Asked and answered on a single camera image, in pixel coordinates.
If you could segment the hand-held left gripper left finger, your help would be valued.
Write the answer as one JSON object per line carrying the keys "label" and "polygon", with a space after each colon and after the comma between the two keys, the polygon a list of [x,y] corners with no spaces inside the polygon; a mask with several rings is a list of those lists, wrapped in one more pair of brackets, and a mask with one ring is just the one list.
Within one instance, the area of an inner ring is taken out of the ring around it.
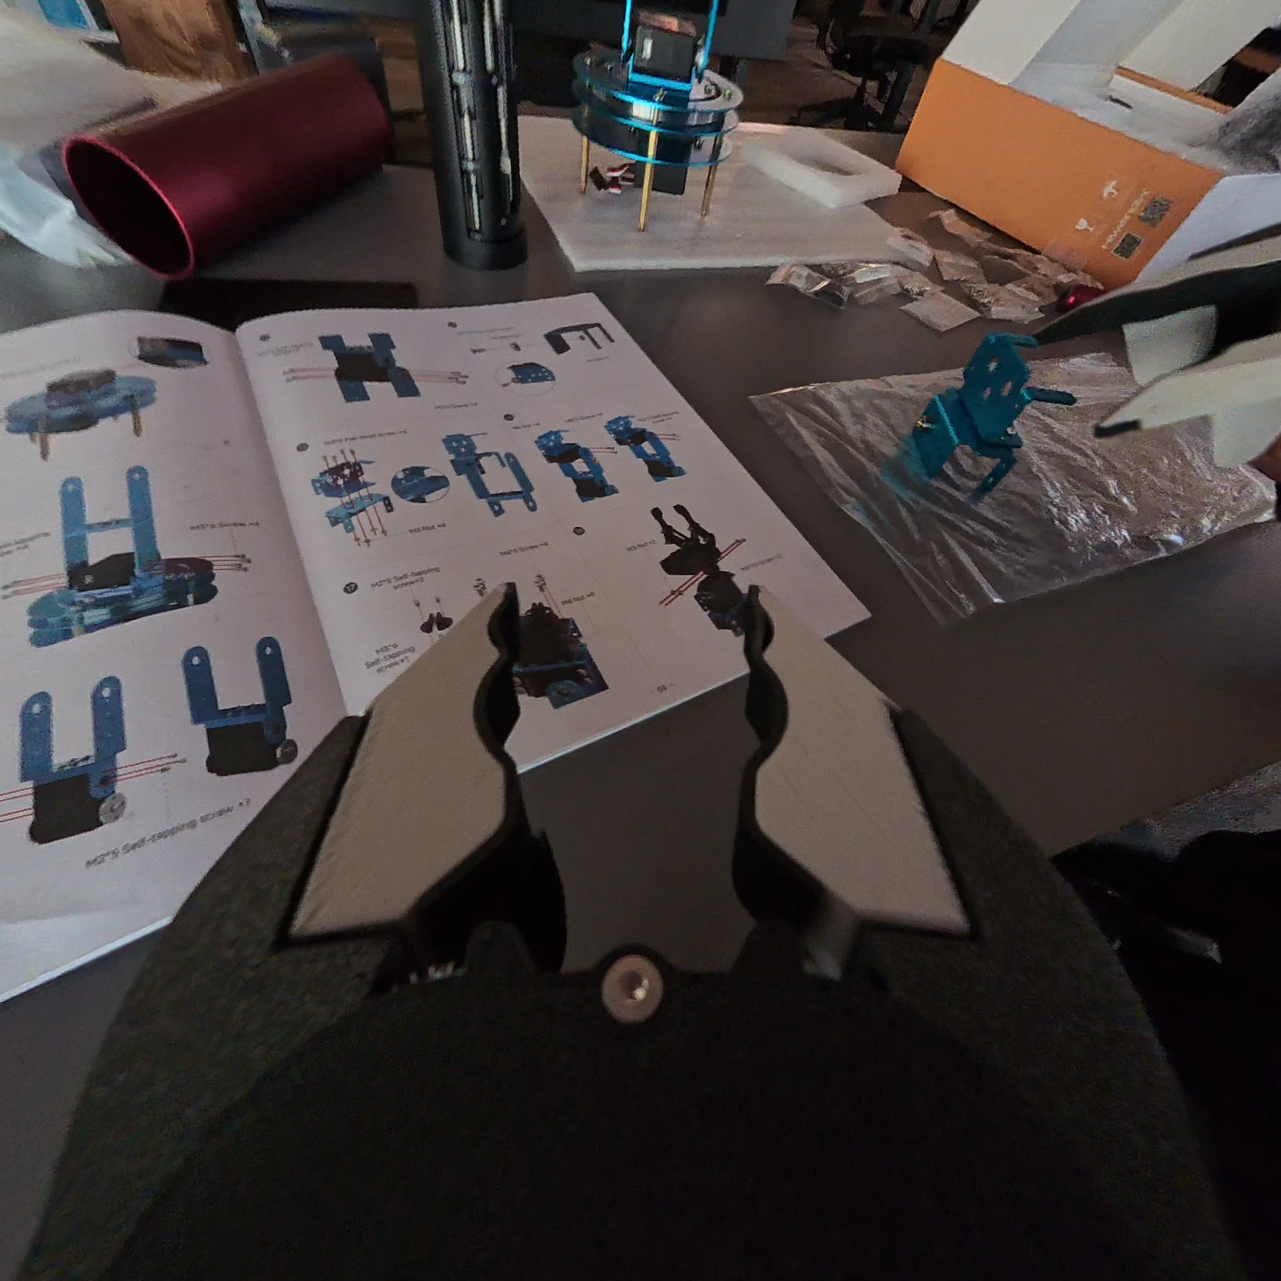
{"label": "hand-held left gripper left finger", "polygon": [[359,718],[288,941],[389,937],[416,973],[461,966],[489,922],[539,971],[568,945],[564,885],[506,740],[519,720],[515,585],[491,589]]}

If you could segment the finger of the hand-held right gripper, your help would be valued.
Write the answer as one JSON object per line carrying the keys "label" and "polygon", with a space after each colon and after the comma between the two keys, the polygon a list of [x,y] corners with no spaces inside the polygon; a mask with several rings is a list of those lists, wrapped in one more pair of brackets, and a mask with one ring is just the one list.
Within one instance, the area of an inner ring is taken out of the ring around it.
{"label": "finger of the hand-held right gripper", "polygon": [[1053,345],[1119,332],[1134,382],[1147,386],[1277,330],[1278,232],[1273,232],[1145,272],[1053,317],[1035,339]]}
{"label": "finger of the hand-held right gripper", "polygon": [[1278,335],[1230,345],[1220,354],[1160,375],[1093,427],[1095,438],[1205,418],[1213,463],[1243,467],[1278,437]]}

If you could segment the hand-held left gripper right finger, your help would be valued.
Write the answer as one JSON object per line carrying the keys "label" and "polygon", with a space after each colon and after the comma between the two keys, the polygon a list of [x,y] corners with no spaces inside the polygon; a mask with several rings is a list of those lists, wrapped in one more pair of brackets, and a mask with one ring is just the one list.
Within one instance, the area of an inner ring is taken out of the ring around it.
{"label": "hand-held left gripper right finger", "polygon": [[742,641],[755,746],[731,879],[744,909],[787,926],[802,969],[832,981],[875,926],[971,937],[894,703],[763,587],[748,590]]}

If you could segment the blue metal robot arm segment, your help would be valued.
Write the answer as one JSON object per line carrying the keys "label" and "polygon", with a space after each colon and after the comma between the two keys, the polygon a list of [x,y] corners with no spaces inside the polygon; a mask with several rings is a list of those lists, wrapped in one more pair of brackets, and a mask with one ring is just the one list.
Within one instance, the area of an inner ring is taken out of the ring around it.
{"label": "blue metal robot arm segment", "polygon": [[958,386],[935,393],[911,429],[909,440],[926,478],[939,476],[958,448],[993,461],[971,491],[969,504],[984,500],[1014,468],[1021,448],[1016,420],[1029,405],[1076,403],[1068,392],[1029,384],[1021,352],[1035,345],[1031,335],[988,333],[975,347]]}

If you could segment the blue toy robot base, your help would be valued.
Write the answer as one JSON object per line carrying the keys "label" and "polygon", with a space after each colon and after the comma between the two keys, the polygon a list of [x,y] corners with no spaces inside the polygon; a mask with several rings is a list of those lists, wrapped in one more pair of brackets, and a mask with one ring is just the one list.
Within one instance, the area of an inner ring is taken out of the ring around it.
{"label": "blue toy robot base", "polygon": [[588,46],[571,60],[579,191],[613,187],[609,170],[592,165],[594,152],[628,165],[639,189],[639,232],[652,193],[682,197],[691,170],[704,172],[699,215],[708,213],[742,105],[742,90],[708,67],[719,9],[719,1],[673,9],[626,1],[618,46]]}

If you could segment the orange cardboard box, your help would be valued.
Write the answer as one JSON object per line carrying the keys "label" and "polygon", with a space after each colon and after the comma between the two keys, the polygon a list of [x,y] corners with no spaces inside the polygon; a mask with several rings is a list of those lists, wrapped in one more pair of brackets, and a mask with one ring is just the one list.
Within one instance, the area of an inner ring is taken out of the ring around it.
{"label": "orange cardboard box", "polygon": [[976,1],[896,170],[1010,238],[1125,285],[1278,227],[1278,140],[1194,92],[1277,1]]}

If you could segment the clear plastic bag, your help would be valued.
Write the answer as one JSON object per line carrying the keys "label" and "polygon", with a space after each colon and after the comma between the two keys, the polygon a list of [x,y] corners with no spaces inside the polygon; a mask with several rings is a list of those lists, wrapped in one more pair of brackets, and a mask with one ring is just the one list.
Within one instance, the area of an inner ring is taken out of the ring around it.
{"label": "clear plastic bag", "polygon": [[1248,467],[1216,468],[1201,420],[1093,437],[1095,422],[1136,390],[1110,354],[1031,360],[1029,373],[1033,386],[1076,401],[1033,403],[1018,416],[1018,461],[980,499],[971,495],[991,459],[960,448],[928,478],[907,450],[915,420],[960,382],[958,369],[817,382],[751,405],[939,622],[1273,519],[1271,482]]}

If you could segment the open instruction manual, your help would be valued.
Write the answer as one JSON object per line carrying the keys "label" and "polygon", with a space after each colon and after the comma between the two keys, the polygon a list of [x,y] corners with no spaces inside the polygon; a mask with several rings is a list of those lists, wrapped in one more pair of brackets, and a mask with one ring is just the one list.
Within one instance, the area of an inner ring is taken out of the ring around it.
{"label": "open instruction manual", "polygon": [[162,926],[513,583],[524,772],[870,617],[594,294],[1,335],[1,997]]}

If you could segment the pile of small screw bags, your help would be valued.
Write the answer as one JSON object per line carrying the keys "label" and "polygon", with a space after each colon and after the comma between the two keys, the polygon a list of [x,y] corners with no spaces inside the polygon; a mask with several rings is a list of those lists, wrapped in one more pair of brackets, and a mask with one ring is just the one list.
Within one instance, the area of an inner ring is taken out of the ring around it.
{"label": "pile of small screw bags", "polygon": [[838,311],[892,305],[937,333],[976,318],[1035,326],[1074,288],[1096,285],[1055,257],[1003,242],[952,208],[926,221],[926,234],[890,230],[888,260],[789,262],[766,285]]}

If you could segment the person's dark clothing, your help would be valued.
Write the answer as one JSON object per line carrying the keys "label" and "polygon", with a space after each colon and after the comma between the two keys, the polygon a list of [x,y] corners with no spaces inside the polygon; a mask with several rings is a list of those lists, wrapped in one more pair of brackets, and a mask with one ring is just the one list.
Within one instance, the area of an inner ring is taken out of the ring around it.
{"label": "person's dark clothing", "polygon": [[1095,840],[1051,862],[1143,1001],[1248,1271],[1277,1279],[1278,830],[1209,830],[1171,859]]}

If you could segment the white foam sheet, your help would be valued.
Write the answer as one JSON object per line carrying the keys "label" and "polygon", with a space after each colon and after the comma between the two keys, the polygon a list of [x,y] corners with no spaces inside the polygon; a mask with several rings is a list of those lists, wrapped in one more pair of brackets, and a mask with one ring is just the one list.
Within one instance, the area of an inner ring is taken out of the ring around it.
{"label": "white foam sheet", "polygon": [[526,195],[575,272],[748,268],[789,260],[890,258],[890,223],[866,204],[826,210],[753,168],[742,152],[749,133],[783,125],[742,123],[727,138],[706,215],[699,215],[703,170],[682,197],[652,193],[644,232],[635,227],[639,189],[579,191],[579,135],[553,116],[519,118]]}

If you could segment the black flat device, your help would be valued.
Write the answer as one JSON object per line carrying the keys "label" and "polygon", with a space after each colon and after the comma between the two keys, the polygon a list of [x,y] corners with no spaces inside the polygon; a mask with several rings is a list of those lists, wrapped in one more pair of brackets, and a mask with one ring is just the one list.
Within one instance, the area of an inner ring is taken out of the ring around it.
{"label": "black flat device", "polygon": [[258,317],[303,309],[414,309],[418,290],[388,279],[217,279],[170,281],[157,309],[232,330]]}

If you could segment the dark red metal tube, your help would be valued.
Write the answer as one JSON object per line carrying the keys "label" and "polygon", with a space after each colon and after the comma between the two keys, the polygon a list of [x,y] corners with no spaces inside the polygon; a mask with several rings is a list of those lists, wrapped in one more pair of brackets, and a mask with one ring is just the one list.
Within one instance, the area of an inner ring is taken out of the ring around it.
{"label": "dark red metal tube", "polygon": [[380,168],[391,123],[346,56],[324,54],[61,142],[104,236],[183,279]]}

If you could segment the white plastic bag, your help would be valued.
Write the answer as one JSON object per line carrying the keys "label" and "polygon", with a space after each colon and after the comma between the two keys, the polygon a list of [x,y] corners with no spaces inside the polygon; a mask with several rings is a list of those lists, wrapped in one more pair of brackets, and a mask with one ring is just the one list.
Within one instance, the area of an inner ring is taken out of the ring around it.
{"label": "white plastic bag", "polygon": [[142,80],[78,39],[1,15],[1,230],[72,268],[125,255],[82,215],[59,159],[63,138],[147,103]]}

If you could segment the white foam frame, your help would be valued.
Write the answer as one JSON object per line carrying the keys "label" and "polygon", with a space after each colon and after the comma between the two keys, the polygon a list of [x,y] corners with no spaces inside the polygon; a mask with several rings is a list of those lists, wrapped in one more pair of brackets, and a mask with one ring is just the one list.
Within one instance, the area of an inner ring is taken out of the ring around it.
{"label": "white foam frame", "polygon": [[761,174],[826,210],[892,197],[901,185],[894,168],[847,146],[836,131],[755,131],[746,135],[742,152]]}

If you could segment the black cylinder post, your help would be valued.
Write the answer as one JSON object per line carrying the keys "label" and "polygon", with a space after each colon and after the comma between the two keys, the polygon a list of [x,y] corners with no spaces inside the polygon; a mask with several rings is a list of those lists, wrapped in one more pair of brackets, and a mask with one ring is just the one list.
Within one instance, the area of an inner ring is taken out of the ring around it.
{"label": "black cylinder post", "polygon": [[476,270],[526,258],[513,31],[504,1],[416,1],[440,242]]}

